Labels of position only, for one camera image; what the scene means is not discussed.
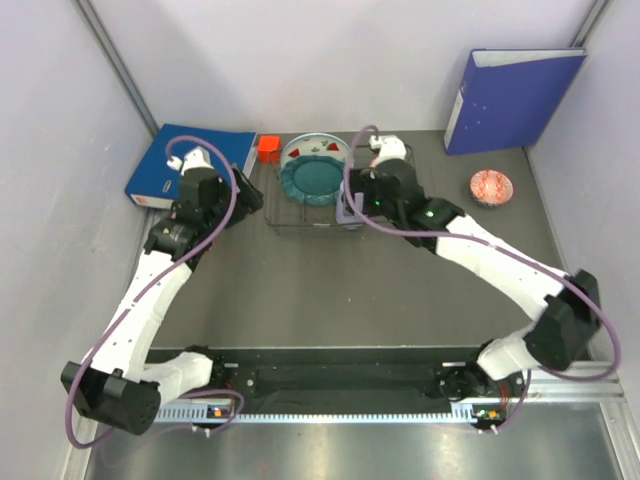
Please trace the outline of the lilac plastic cup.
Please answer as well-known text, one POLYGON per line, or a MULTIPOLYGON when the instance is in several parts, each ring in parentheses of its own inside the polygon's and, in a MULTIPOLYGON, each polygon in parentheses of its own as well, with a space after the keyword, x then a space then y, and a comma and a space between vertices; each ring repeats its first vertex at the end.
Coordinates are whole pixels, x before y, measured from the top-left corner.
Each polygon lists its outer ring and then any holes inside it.
POLYGON ((344 183, 341 183, 339 187, 339 195, 336 201, 335 218, 337 224, 346 229, 356 229, 362 225, 362 222, 350 210, 348 202, 345 199, 344 183))

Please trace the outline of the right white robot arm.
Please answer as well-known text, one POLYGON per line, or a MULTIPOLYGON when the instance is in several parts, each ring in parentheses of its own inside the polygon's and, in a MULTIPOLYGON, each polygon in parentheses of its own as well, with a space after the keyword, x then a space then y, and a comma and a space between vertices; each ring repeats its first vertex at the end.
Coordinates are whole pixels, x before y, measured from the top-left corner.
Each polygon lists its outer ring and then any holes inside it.
POLYGON ((600 330, 599 285, 590 272, 570 275, 522 254, 460 207, 427 196, 407 161, 346 166, 344 185, 357 215, 386 219, 384 232, 463 267, 529 317, 530 326, 486 342, 471 360, 466 380, 474 393, 490 395, 507 376, 534 367, 563 378, 600 330))

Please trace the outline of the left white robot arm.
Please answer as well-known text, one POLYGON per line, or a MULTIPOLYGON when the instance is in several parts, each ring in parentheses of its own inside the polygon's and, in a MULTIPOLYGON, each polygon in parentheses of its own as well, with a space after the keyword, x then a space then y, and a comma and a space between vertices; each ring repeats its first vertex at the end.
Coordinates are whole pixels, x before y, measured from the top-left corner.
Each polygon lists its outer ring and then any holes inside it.
POLYGON ((181 177, 168 215, 149 230, 137 270, 103 336, 80 363, 61 372, 65 417, 80 416, 140 435, 158 410, 199 390, 216 396, 226 387, 220 356, 190 346, 175 358, 147 364, 153 340, 177 293, 224 229, 259 211, 263 195, 237 168, 226 180, 212 167, 181 177))

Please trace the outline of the blue and orange patterned bowl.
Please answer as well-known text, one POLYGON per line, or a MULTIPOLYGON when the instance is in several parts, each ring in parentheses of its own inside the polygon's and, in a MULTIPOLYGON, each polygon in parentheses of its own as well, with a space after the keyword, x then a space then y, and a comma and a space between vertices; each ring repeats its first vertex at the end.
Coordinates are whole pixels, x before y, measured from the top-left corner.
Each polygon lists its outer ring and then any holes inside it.
POLYGON ((502 206, 514 195, 511 179, 506 174, 492 169, 474 173, 469 182, 469 189, 472 198, 487 208, 502 206))

